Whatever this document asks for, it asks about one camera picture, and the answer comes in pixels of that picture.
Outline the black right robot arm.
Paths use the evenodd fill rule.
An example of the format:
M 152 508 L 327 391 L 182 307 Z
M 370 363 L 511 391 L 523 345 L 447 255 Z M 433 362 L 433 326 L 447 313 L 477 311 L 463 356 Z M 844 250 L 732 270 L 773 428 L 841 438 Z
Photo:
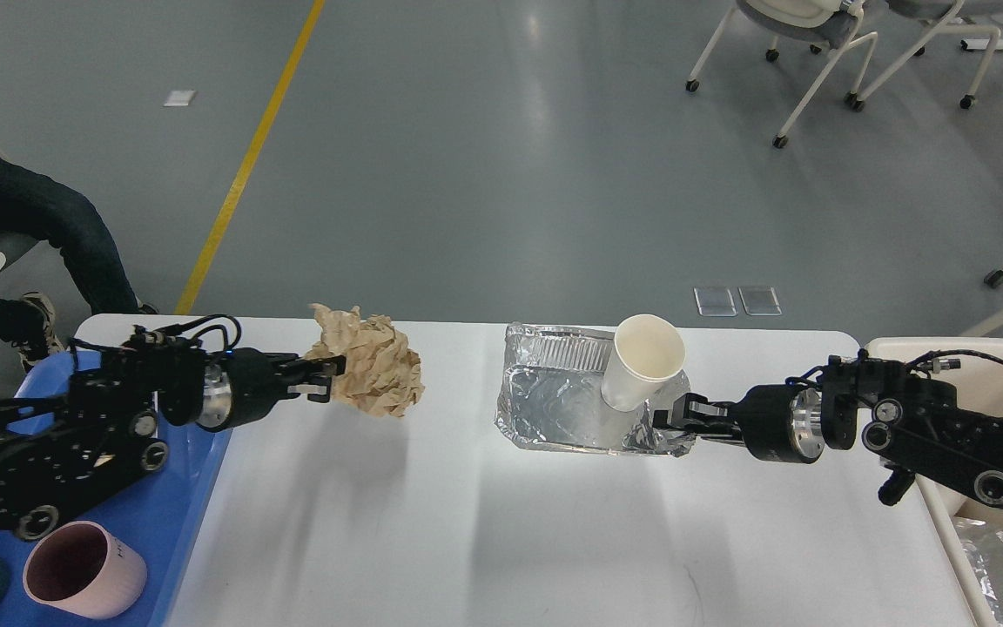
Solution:
M 881 503 L 902 500 L 917 477 L 1003 509 L 1003 417 L 959 407 L 958 389 L 937 374 L 965 357 L 1003 360 L 966 349 L 927 352 L 911 361 L 860 350 L 780 384 L 750 388 L 740 401 L 688 393 L 652 417 L 657 431 L 742 446 L 757 460 L 812 464 L 825 448 L 860 443 L 889 469 Z

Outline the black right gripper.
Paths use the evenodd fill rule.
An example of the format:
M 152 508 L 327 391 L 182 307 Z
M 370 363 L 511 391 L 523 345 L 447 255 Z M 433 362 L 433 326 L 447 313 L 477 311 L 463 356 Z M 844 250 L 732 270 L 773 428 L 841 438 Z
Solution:
M 653 412 L 653 428 L 693 434 L 717 443 L 744 445 L 766 462 L 813 463 L 825 449 L 821 398 L 812 388 L 769 385 L 748 390 L 737 402 L 684 394 L 671 408 Z

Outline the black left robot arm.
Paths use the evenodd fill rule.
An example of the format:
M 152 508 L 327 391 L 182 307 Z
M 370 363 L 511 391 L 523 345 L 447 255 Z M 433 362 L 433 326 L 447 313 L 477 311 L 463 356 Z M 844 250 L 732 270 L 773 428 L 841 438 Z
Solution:
M 328 402 L 345 373 L 337 356 L 241 347 L 238 319 L 212 314 L 148 329 L 123 344 L 69 342 L 67 388 L 0 400 L 0 530 L 44 539 L 161 471 L 160 423 L 219 433 L 266 417 L 280 401 Z

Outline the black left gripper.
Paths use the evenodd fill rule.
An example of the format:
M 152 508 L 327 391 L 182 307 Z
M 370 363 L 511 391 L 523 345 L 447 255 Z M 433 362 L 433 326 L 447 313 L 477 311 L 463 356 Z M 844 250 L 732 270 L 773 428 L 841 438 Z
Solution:
M 333 378 L 344 374 L 346 366 L 342 354 L 310 360 L 301 354 L 263 353 L 254 348 L 212 353 L 194 423 L 218 433 L 262 420 L 282 400 L 304 397 L 330 402 Z

